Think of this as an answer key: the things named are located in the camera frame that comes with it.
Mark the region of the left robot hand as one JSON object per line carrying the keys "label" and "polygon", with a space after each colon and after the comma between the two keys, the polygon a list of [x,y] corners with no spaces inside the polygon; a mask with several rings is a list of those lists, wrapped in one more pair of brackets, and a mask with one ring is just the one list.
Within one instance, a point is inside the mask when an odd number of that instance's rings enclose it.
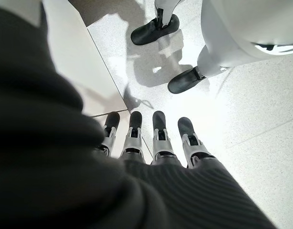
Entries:
{"label": "left robot hand", "polygon": [[112,158],[119,114],[104,126],[83,114],[47,34],[40,0],[0,0],[0,229],[274,228],[188,118],[178,121],[188,167],[168,148],[160,111],[151,164],[138,147],[139,112],[129,145]]}

